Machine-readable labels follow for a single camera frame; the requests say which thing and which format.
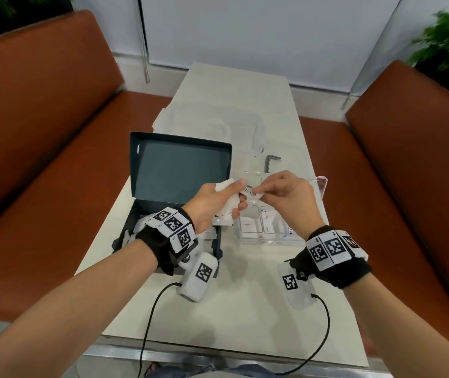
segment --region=qr code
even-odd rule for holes
[[[183,226],[183,223],[177,220],[175,216],[172,216],[171,218],[167,219],[164,224],[170,228],[172,232],[177,231],[177,229],[181,228]]]
[[[318,244],[315,247],[310,248],[309,252],[316,263],[328,258],[328,254],[324,250],[322,244]]]
[[[282,279],[284,280],[284,285],[287,290],[298,289],[298,284],[294,275],[282,276]]]
[[[153,216],[154,219],[159,220],[159,221],[163,221],[165,220],[167,217],[169,217],[171,215],[170,212],[167,211],[160,211],[158,212],[156,215]]]
[[[179,238],[179,242],[181,243],[182,248],[184,248],[186,245],[188,245],[191,241],[190,233],[188,232],[187,228],[180,231],[177,234],[177,237]]]
[[[200,267],[198,267],[198,270],[196,271],[196,277],[198,277],[203,282],[209,281],[211,274],[212,268],[207,267],[204,263],[201,263]]]
[[[345,246],[341,242],[341,240],[338,237],[335,237],[333,239],[327,240],[324,242],[324,245],[326,248],[328,248],[329,253],[334,256],[335,254],[341,254],[346,252]]]
[[[351,248],[360,248],[359,245],[354,241],[354,239],[350,236],[342,236],[344,240],[349,244]]]

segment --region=tabletop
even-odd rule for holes
[[[272,164],[272,171],[288,169],[301,177],[315,176],[286,78],[194,64],[174,100],[258,113],[267,130],[265,153],[282,157]],[[263,166],[264,157],[253,162],[251,171],[262,171]],[[127,180],[77,273],[110,255],[110,245],[132,203]],[[156,307],[148,339],[291,358],[312,354],[326,332],[324,307],[317,302],[306,309],[292,308],[277,275],[278,264],[294,257],[301,247],[238,244],[232,228],[224,228],[221,248],[219,275],[204,300],[191,303],[174,291],[166,292]],[[103,334],[141,339],[154,299],[165,285],[178,280],[180,276],[153,274]],[[343,292],[317,279],[314,286],[331,316],[328,340],[314,360],[367,366],[356,319]]]

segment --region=box flap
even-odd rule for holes
[[[229,178],[231,145],[158,133],[130,133],[130,175],[135,199],[187,203],[204,183]]]

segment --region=person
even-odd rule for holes
[[[214,186],[204,184],[183,206],[196,233],[212,225],[214,215],[229,197],[243,189],[245,182],[237,181],[221,192],[216,192]],[[325,226],[312,186],[289,171],[270,176],[253,192],[264,193],[262,200],[274,207],[305,240]],[[246,207],[245,198],[241,196],[240,200],[234,218]],[[305,251],[294,259],[300,267],[306,261]],[[396,378],[449,376],[449,342],[382,285],[363,259],[355,263],[355,259],[345,261],[316,275],[343,289],[359,323],[392,375]],[[155,253],[143,241],[135,240],[46,294],[0,334],[0,377],[63,374],[157,266]],[[243,373],[258,376],[253,372]]]

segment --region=seat cushion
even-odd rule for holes
[[[347,119],[449,286],[449,92],[396,61]]]
[[[344,123],[300,118],[332,226],[369,254],[373,274],[449,340],[449,296]]]
[[[74,275],[130,174],[130,131],[170,100],[118,94],[1,215],[0,320]]]
[[[0,36],[0,211],[122,83],[91,12]]]

